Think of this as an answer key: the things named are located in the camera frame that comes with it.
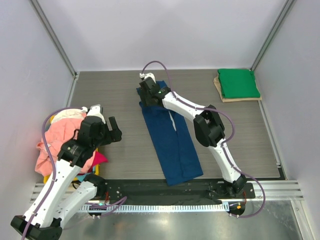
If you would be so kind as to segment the blue Mickey print t-shirt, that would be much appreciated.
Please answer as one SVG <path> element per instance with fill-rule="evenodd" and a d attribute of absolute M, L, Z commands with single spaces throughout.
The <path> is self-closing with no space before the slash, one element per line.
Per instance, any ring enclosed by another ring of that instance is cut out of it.
<path fill-rule="evenodd" d="M 202 176 L 184 117 L 160 106 L 144 106 L 141 101 L 139 106 L 167 184 L 173 186 Z"/>

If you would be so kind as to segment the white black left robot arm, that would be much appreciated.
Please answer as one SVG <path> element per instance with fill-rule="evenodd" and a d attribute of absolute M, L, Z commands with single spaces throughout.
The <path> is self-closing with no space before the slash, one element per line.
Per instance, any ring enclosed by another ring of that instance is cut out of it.
<path fill-rule="evenodd" d="M 62 144 L 52 174 L 37 199 L 23 215 L 14 216 L 10 223 L 23 240 L 59 239 L 66 223 L 84 204 L 105 196 L 105 179 L 91 173 L 76 191 L 63 199 L 69 185 L 96 149 L 121 141 L 122 132 L 115 117 L 108 120 L 109 123 L 105 123 L 102 116 L 86 116 L 80 128 Z"/>

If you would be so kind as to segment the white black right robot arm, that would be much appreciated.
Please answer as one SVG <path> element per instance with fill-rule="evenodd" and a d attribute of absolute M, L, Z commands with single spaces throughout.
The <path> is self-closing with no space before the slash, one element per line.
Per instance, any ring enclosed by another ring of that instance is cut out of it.
<path fill-rule="evenodd" d="M 225 127 L 216 108 L 193 103 L 152 73 L 140 74 L 139 106 L 160 162 L 166 182 L 174 186 L 203 175 L 186 121 L 193 124 L 196 140 L 206 147 L 217 162 L 225 192 L 237 198 L 244 191 L 245 175 L 238 169 L 225 137 Z"/>

